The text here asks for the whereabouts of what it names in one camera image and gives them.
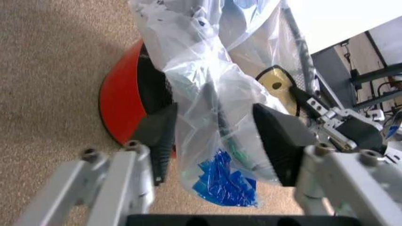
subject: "floor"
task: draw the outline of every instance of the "floor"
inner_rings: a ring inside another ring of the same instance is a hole
[[[139,33],[126,0],[0,1],[0,225],[12,224],[57,165],[118,145],[98,115],[102,79]],[[224,208],[186,193],[176,161],[152,213],[301,214],[292,189],[258,184],[259,208]],[[66,225],[81,225],[75,208]]]

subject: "screw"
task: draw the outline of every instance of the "screw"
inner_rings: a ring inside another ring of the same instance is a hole
[[[81,153],[81,159],[89,163],[94,163],[99,157],[99,152],[93,148],[84,150]]]
[[[129,140],[126,144],[127,151],[135,151],[138,146],[141,144],[138,140]]]
[[[329,146],[328,144],[319,143],[315,146],[314,154],[318,155],[318,156],[325,156],[326,154],[329,154],[334,151],[335,151],[335,148]]]
[[[372,150],[369,149],[362,149],[359,154],[359,161],[366,166],[377,166],[378,158],[382,156]]]

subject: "black object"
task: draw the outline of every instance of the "black object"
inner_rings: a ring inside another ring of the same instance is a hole
[[[307,103],[307,100],[310,98],[314,98],[316,102],[321,104],[324,108],[329,109],[329,107],[323,103],[320,99],[316,98],[313,95],[308,94],[307,92],[297,88],[296,86],[291,86],[289,88],[290,93],[296,98],[297,104],[301,106],[307,115],[311,118],[317,119],[321,117],[318,111]]]
[[[327,48],[311,55],[314,66],[321,76],[332,88],[344,108],[352,108],[356,104],[356,92],[354,86],[350,84],[351,75],[345,67],[338,53],[334,48]],[[321,90],[328,100],[331,94],[326,89]]]
[[[363,101],[361,103],[358,103],[354,106],[355,109],[362,109],[366,107],[370,107],[372,105],[394,99],[396,97],[402,96],[402,90],[395,90],[391,92],[384,92],[383,95],[380,95],[379,97],[374,97],[370,100]]]
[[[126,226],[360,226],[359,220],[334,216],[281,215],[130,215]]]
[[[142,45],[138,57],[137,83],[138,93],[147,114],[153,114],[172,105],[170,83],[166,79],[165,73],[158,71],[153,66],[145,45]]]
[[[351,78],[350,82],[353,83],[354,85],[357,85],[357,84],[362,84],[364,82],[368,82],[368,81],[379,79],[379,78],[394,76],[400,72],[402,72],[402,63],[394,64],[394,65],[388,66],[383,69],[379,69],[379,70],[376,70],[373,72],[362,74],[361,76],[356,77],[356,78]]]
[[[253,116],[279,181],[283,186],[295,186],[304,147],[315,144],[314,135],[297,117],[262,104],[253,105]]]
[[[175,138],[177,104],[144,117],[132,136],[151,150],[151,164],[155,186],[165,181],[170,152]]]
[[[385,152],[380,132],[368,123],[357,118],[350,118],[335,129],[354,141],[359,149],[370,149],[380,154]]]
[[[262,72],[260,72],[260,74],[257,75],[256,80],[259,81],[260,78],[267,72],[274,70],[274,69],[278,69],[280,70],[283,74],[286,75],[286,77],[290,80],[290,82],[292,83],[292,86],[297,87],[297,84],[295,82],[295,80],[293,79],[293,77],[289,74],[289,72],[287,72],[285,69],[283,69],[281,66],[279,65],[274,65],[272,67],[269,67],[265,70],[263,70]],[[300,115],[300,104],[299,102],[296,101],[296,114],[295,116],[299,116]]]

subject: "yellow object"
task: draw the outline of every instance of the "yellow object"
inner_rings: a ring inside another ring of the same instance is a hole
[[[289,87],[293,85],[290,75],[278,66],[271,67],[256,77],[268,92],[278,98],[289,114],[297,114],[296,99],[289,92]]]

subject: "blue object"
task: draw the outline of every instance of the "blue object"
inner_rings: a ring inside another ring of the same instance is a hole
[[[205,200],[221,206],[257,206],[256,181],[245,178],[240,171],[230,172],[229,154],[218,150],[214,159],[198,166],[204,174],[193,189]]]

